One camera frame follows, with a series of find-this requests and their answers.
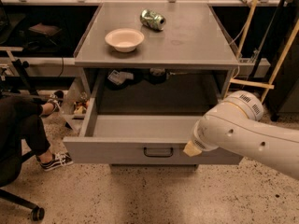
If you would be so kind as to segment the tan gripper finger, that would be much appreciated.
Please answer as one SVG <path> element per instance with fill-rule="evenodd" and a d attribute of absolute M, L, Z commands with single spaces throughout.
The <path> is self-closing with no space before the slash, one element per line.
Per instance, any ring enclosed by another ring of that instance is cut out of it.
<path fill-rule="evenodd" d="M 183 152 L 189 157 L 194 157 L 200 155 L 202 150 L 199 149 L 192 141 L 189 141 L 183 149 Z"/>

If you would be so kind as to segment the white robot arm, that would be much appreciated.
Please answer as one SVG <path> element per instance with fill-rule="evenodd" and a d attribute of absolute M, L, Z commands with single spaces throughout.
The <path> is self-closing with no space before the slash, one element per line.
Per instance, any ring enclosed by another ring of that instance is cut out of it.
<path fill-rule="evenodd" d="M 183 152 L 197 156 L 223 148 L 299 179 L 299 131 L 260 122 L 261 101 L 235 91 L 197 120 Z"/>

